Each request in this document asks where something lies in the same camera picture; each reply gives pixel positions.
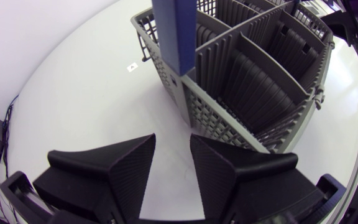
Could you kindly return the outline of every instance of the black cable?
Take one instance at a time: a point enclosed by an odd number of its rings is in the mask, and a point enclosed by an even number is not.
[[[5,148],[4,148],[4,155],[3,155],[3,161],[5,163],[5,176],[6,178],[9,177],[9,172],[8,172],[8,165],[7,165],[7,152],[8,152],[8,147],[9,147],[9,123],[11,121],[11,116],[12,116],[12,110],[13,110],[13,102],[17,99],[17,97],[19,97],[19,95],[17,95],[15,98],[13,98],[13,100],[11,101],[11,103],[9,104],[7,110],[6,110],[6,114],[5,114],[5,120],[4,122],[2,122],[2,130],[4,132],[4,137],[5,137]],[[14,208],[12,208],[12,213],[15,217],[16,223],[19,223],[19,221],[17,220],[16,217],[16,211]]]

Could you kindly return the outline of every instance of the grid mesh side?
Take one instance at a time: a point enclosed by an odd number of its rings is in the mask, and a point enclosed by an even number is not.
[[[258,141],[260,141],[267,149],[278,149],[280,145],[286,141],[287,136],[293,131],[299,118],[305,112],[307,102],[308,101],[305,100],[297,107],[297,109],[292,111],[285,118],[257,134],[256,138]]]
[[[300,23],[305,25],[311,33],[317,36],[322,42],[324,42],[327,32],[330,32],[328,26],[316,17],[306,7],[298,5],[298,9],[295,11],[293,16]]]
[[[197,0],[197,9],[216,17],[216,0]]]
[[[153,60],[155,69],[157,69],[157,72],[158,72],[158,75],[160,76],[161,82],[165,87],[165,90],[168,92],[168,94],[171,96],[172,100],[176,104],[177,101],[175,99],[175,95],[172,92],[171,84],[168,81],[168,75],[165,71],[161,57],[154,51],[149,51],[149,52],[150,52],[150,56]]]
[[[200,97],[188,90],[188,104],[192,125],[201,135],[234,146],[250,148],[247,141],[228,125],[217,112]]]
[[[172,100],[176,103],[175,95],[172,92],[171,85],[168,81],[168,75],[165,71],[164,64],[162,62],[161,56],[158,49],[158,34],[157,34],[157,26],[155,24],[154,15],[151,13],[148,16],[140,19],[138,21],[139,26],[142,30],[148,35],[149,39],[144,40],[139,34],[139,43],[140,47],[143,50],[143,61],[151,58],[153,60],[155,69],[157,69],[157,73],[161,79],[162,84],[164,85],[166,91],[171,96]]]

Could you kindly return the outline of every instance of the basket compartment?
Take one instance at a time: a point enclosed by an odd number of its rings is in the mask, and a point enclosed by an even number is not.
[[[252,133],[290,114],[310,96],[249,39],[223,35],[196,53],[197,84]]]
[[[231,27],[259,14],[251,7],[234,0],[197,0],[197,9],[219,19]]]
[[[305,19],[308,13],[303,6],[299,6],[297,10],[297,14],[302,15],[303,18],[292,17],[283,8],[255,17],[239,29],[308,90],[313,87],[316,75],[319,75],[319,68],[316,65],[321,65],[325,60],[321,56],[328,50],[328,40],[332,36],[325,35],[327,30],[321,28],[324,26],[312,28],[313,24],[321,22],[313,22],[310,20],[312,17]],[[301,23],[300,19],[308,21],[308,26]]]

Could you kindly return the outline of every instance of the blue post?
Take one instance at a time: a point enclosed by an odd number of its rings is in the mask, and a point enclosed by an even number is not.
[[[179,76],[195,66],[196,0],[152,0],[164,62]]]

